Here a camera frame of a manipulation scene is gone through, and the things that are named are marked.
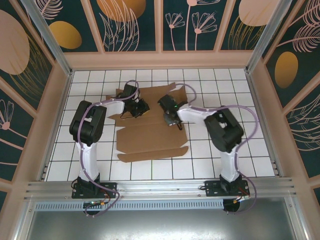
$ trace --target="cardboard box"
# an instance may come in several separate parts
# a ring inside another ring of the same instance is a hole
[[[150,110],[137,118],[127,118],[126,112],[121,119],[119,114],[110,118],[115,120],[117,127],[124,127],[116,132],[116,149],[124,154],[118,158],[125,162],[155,160],[183,156],[188,147],[186,130],[183,126],[168,126],[164,120],[164,111],[158,105],[158,100],[176,87],[175,83],[166,86],[140,88],[140,95],[150,107]],[[187,101],[185,87],[170,92],[177,102]]]

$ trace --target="flattened cardboard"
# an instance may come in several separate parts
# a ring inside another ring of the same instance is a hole
[[[183,146],[187,141],[185,128],[179,130],[177,126],[168,126],[164,120],[164,111],[158,105],[158,100],[176,87],[175,83],[167,86],[146,87],[140,89],[150,110],[137,118],[130,117],[130,113],[111,116],[117,127],[125,127],[116,132],[116,149],[125,153],[118,154],[118,158],[126,163],[172,158],[183,156],[188,147]],[[187,101],[184,87],[170,92],[177,102]]]

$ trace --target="white tile floor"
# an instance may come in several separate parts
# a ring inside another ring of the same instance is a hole
[[[255,110],[254,102],[243,69],[153,69],[76,71],[64,107],[58,135],[52,151],[46,181],[72,181],[79,173],[79,153],[69,125],[82,100],[98,102],[105,95],[114,95],[116,88],[128,80],[137,80],[142,88],[163,86],[173,82],[187,83],[195,88],[194,105],[220,107],[244,105]],[[188,99],[193,98],[186,89]],[[241,122],[245,138],[252,132],[254,119],[245,110],[231,110]],[[97,146],[97,162],[103,181],[166,180],[218,178],[221,172],[219,151],[212,144],[206,128],[187,123],[186,134],[189,151],[181,157],[133,163],[120,161],[117,154],[114,120],[105,119],[102,137]],[[249,177],[274,177],[263,133],[259,129],[254,139],[239,152],[239,168]]]

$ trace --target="flower illustration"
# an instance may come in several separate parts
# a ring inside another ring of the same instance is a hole
[[[171,13],[167,13],[165,15],[165,19],[166,19],[166,22],[168,23],[169,28],[170,28],[172,46],[173,46],[173,50],[175,51],[176,48],[175,48],[174,36],[172,33],[172,29],[183,27],[184,25],[186,25],[186,23],[185,23],[185,21],[183,21],[184,18],[181,16],[181,13],[179,13],[179,14],[173,13],[172,16],[171,16]]]
[[[12,115],[14,114],[15,105],[8,101],[6,103],[3,99],[0,100],[0,129],[8,130],[10,129],[10,122],[12,119]]]
[[[3,99],[0,100],[0,130],[9,130],[9,131],[13,132],[14,134],[17,134],[18,136],[26,139],[27,138],[26,136],[23,136],[22,134],[14,131],[10,128],[10,122],[11,122],[12,116],[14,114],[14,109],[15,109],[15,105],[11,101],[8,101],[8,103],[6,105],[6,103]],[[1,139],[1,138],[0,138],[0,142],[7,144],[11,147],[14,147],[16,149],[19,149],[19,150],[24,149],[23,147],[17,146],[15,144],[8,142],[8,141]]]
[[[185,27],[185,50],[188,51],[188,27],[189,27],[189,16],[191,7],[197,5],[210,5],[219,3],[220,0],[186,0],[186,3],[189,5],[188,13],[186,16],[186,27]]]
[[[217,30],[217,25],[214,24],[216,22],[216,19],[214,17],[215,14],[215,12],[211,14],[204,13],[200,18],[199,12],[192,14],[192,24],[195,32],[195,50],[197,50],[198,34],[210,33]]]

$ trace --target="purple cable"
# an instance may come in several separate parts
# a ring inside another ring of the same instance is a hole
[[[104,186],[96,183],[94,180],[91,179],[91,177],[90,177],[89,174],[87,173],[87,171],[86,171],[86,169],[85,169],[85,166],[84,166],[84,161],[83,161],[83,146],[84,146],[84,145],[82,144],[81,139],[80,139],[81,128],[82,128],[82,126],[83,126],[83,124],[84,124],[84,121],[85,121],[85,118],[86,118],[88,112],[89,112],[90,109],[93,108],[94,106],[100,106],[100,105],[107,104],[107,103],[111,103],[111,102],[114,102],[114,101],[121,101],[121,102],[122,102],[122,101],[128,100],[128,99],[132,98],[133,96],[135,96],[136,93],[139,91],[139,83],[138,83],[136,80],[129,80],[129,81],[127,81],[125,84],[131,83],[131,82],[135,82],[135,83],[136,83],[136,91],[135,91],[131,96],[128,96],[128,97],[125,97],[125,98],[117,98],[117,99],[112,98],[112,99],[108,99],[108,100],[104,100],[104,101],[100,101],[100,102],[95,102],[95,103],[91,104],[91,105],[85,110],[85,112],[84,112],[84,114],[83,114],[83,116],[82,116],[82,118],[81,118],[80,124],[79,124],[79,129],[78,129],[78,132],[77,132],[77,139],[78,139],[78,143],[80,144],[80,164],[81,164],[81,168],[82,168],[82,170],[83,170],[84,175],[89,179],[89,181],[90,181],[91,183],[93,183],[93,184],[94,184],[95,186],[97,186],[98,188],[101,188],[101,189],[103,189],[103,190],[105,190],[105,191],[108,191],[108,192],[112,192],[112,193],[117,194],[117,197],[116,197],[116,199],[113,201],[113,203],[111,203],[105,210],[100,211],[100,212],[98,212],[98,213],[95,214],[95,215],[89,215],[89,214],[87,213],[88,207],[86,207],[86,208],[84,209],[84,212],[85,212],[85,214],[86,214],[87,217],[94,218],[94,217],[98,217],[98,216],[104,214],[106,211],[108,211],[110,208],[112,208],[113,205],[119,200],[119,198],[120,198],[120,193],[119,193],[118,191],[116,191],[116,190],[113,190],[113,189],[104,187]]]
[[[256,113],[254,111],[252,111],[250,108],[246,107],[246,106],[241,106],[241,105],[228,105],[228,106],[221,106],[221,107],[216,107],[216,108],[203,108],[203,107],[195,107],[195,106],[191,106],[191,103],[193,101],[195,101],[197,99],[197,94],[196,94],[196,90],[188,85],[188,84],[185,84],[185,83],[177,83],[177,85],[183,85],[183,86],[187,86],[189,87],[193,93],[194,93],[194,99],[192,99],[190,102],[189,102],[189,106],[194,109],[194,110],[197,110],[197,111],[201,111],[201,112],[206,112],[206,113],[210,113],[210,112],[216,112],[216,111],[220,111],[220,110],[223,110],[223,109],[229,109],[229,108],[239,108],[239,109],[244,109],[244,110],[247,110],[248,112],[250,112],[252,114],[252,116],[254,117],[254,120],[255,120],[255,125],[254,125],[254,129],[252,131],[252,133],[248,136],[247,139],[245,139],[244,141],[242,141],[238,146],[236,146],[235,148],[235,151],[234,151],[234,167],[235,167],[235,170],[242,176],[244,177],[245,179],[248,180],[248,182],[251,183],[252,187],[253,187],[253,190],[254,190],[254,199],[253,199],[253,203],[252,205],[247,208],[246,210],[243,210],[243,211],[239,211],[239,212],[234,212],[234,214],[241,214],[241,213],[245,213],[247,211],[249,211],[250,209],[252,209],[254,207],[254,205],[256,204],[256,201],[257,201],[257,188],[254,184],[254,182],[246,175],[244,175],[238,168],[238,154],[239,154],[239,149],[245,144],[247,143],[250,139],[253,138],[253,136],[256,134],[257,130],[258,130],[258,122],[259,122],[259,119],[256,115]]]

